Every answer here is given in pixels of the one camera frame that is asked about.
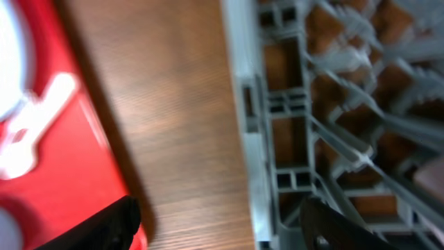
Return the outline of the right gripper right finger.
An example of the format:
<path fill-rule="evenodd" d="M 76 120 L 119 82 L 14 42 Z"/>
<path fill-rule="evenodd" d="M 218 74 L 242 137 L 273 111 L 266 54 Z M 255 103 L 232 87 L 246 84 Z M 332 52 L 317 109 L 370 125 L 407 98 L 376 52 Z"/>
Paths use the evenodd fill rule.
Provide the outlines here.
<path fill-rule="evenodd" d="M 326 240 L 326 249 L 395 250 L 366 229 L 325 205 L 320 199 L 306 198 L 300 207 L 300 227 L 308 249 L 322 249 L 319 237 Z"/>

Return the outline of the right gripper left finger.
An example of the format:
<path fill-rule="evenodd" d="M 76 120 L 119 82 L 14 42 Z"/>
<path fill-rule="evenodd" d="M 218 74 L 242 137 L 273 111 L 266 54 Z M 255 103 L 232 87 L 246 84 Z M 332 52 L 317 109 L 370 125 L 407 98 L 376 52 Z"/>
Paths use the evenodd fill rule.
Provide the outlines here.
<path fill-rule="evenodd" d="M 129 250 L 141 222 L 138 200 L 124 196 L 37 250 Z"/>

